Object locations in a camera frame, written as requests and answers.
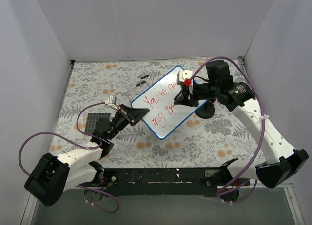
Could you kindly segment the blue framed whiteboard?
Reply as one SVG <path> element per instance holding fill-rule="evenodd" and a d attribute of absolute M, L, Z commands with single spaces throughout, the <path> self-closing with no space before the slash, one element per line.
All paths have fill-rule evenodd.
<path fill-rule="evenodd" d="M 174 97 L 181 89 L 176 80 L 178 72 L 182 70 L 184 68 L 179 65 L 174 67 L 131 102 L 132 108 L 150 109 L 142 121 L 160 140 L 168 137 L 205 103 L 202 100 L 198 107 L 182 105 L 172 107 Z"/>

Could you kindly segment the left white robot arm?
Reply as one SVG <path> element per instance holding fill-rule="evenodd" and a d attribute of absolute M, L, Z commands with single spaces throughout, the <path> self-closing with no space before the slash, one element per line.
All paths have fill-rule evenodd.
<path fill-rule="evenodd" d="M 102 117 L 95 123 L 91 140 L 86 146 L 60 155 L 47 153 L 24 184 L 24 188 L 45 206 L 53 205 L 66 190 L 90 183 L 99 186 L 104 179 L 104 169 L 98 160 L 107 156 L 113 148 L 114 139 L 126 126 L 136 125 L 150 110 L 131 108 L 123 104 L 116 107 L 113 119 Z"/>

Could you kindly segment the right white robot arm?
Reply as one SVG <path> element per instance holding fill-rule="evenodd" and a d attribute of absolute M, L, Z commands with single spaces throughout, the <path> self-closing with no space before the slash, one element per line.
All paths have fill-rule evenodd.
<path fill-rule="evenodd" d="M 207 60 L 201 65 L 208 75 L 203 84 L 194 81 L 200 70 L 178 72 L 177 84 L 181 91 L 174 98 L 174 105 L 197 107 L 201 100 L 216 100 L 240 120 L 258 143 L 249 162 L 241 163 L 235 158 L 221 166 L 220 178 L 225 186 L 219 194 L 223 194 L 240 177 L 258 180 L 268 188 L 275 188 L 295 175 L 309 156 L 304 149 L 296 150 L 278 132 L 265 115 L 262 102 L 250 81 L 233 81 L 229 69 L 232 62 L 226 57 Z"/>

